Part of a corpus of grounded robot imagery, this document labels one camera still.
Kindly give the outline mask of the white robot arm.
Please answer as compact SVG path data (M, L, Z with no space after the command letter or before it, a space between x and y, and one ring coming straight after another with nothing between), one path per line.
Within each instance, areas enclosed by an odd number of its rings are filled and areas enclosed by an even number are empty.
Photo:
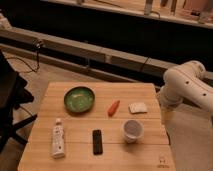
M213 87L204 83L206 69L199 61L173 66L164 72L164 85L157 93L161 106L161 123L173 116L173 110L186 98L213 114Z

